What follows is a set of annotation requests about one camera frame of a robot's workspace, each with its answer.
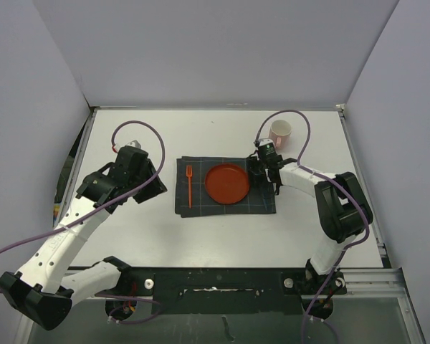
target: cup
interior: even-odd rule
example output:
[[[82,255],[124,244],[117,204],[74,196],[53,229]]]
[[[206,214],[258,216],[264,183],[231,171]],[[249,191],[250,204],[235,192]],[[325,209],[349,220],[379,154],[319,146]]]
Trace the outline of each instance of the cup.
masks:
[[[275,120],[272,122],[271,129],[269,130],[269,138],[274,143],[275,149],[284,148],[291,134],[292,126],[286,120]]]

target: fork handle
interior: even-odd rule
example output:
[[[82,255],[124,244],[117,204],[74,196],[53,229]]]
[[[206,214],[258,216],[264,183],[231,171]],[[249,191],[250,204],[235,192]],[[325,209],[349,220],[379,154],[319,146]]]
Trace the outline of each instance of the fork handle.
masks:
[[[188,177],[188,205],[191,209],[191,206],[193,205],[193,194],[191,192],[191,177]]]

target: checkered placemat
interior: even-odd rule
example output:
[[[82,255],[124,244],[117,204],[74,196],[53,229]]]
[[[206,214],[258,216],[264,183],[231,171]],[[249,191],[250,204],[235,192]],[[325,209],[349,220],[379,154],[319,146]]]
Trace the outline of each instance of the checkered placemat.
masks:
[[[236,204],[223,205],[215,202],[207,193],[204,179],[207,172],[220,163],[233,163],[247,170],[245,158],[217,158],[183,156],[177,159],[177,184],[175,212],[181,217],[198,217],[227,214],[275,214],[274,187],[271,183],[250,186],[247,196]],[[191,182],[193,205],[188,206],[188,178],[186,166],[192,165]]]

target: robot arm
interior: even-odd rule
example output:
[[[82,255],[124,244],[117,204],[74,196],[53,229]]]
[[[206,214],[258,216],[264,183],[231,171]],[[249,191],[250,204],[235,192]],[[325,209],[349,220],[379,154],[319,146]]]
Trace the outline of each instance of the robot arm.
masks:
[[[355,175],[346,172],[340,175],[315,172],[339,183],[360,205],[368,222],[373,221],[373,213]],[[320,225],[324,231],[317,251],[307,263],[307,268],[317,276],[327,275],[337,262],[342,250],[363,231],[360,214],[351,203],[341,203],[345,196],[329,181],[301,169],[295,159],[283,160],[269,139],[257,143],[257,156],[249,159],[249,175],[254,183],[267,179],[276,184],[276,194],[280,186],[296,188],[315,198]]]
[[[100,210],[79,224],[67,227],[94,208],[106,204],[141,185],[155,173],[148,153],[134,141],[122,147],[114,163],[87,176],[59,228],[67,230],[51,236],[34,256],[16,273],[5,272],[0,290],[10,305],[46,330],[57,327],[70,308],[97,292],[112,289],[129,266],[114,257],[105,258],[93,267],[64,277],[65,272],[90,235],[127,199]],[[142,203],[166,192],[159,178],[136,194]]]

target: gray floor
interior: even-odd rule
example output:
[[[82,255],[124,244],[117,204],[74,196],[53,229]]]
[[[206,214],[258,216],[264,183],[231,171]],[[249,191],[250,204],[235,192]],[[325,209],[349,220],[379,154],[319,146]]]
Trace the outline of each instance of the gray floor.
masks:
[[[149,305],[141,305],[133,318],[150,311]],[[227,315],[226,322],[222,315],[161,315],[142,325],[117,326],[107,324],[102,300],[87,300],[53,331],[35,325],[29,343],[300,343],[301,319],[275,312]],[[337,299],[329,320],[341,343],[410,343],[395,298]],[[308,326],[306,343],[337,342],[329,328],[315,323]]]

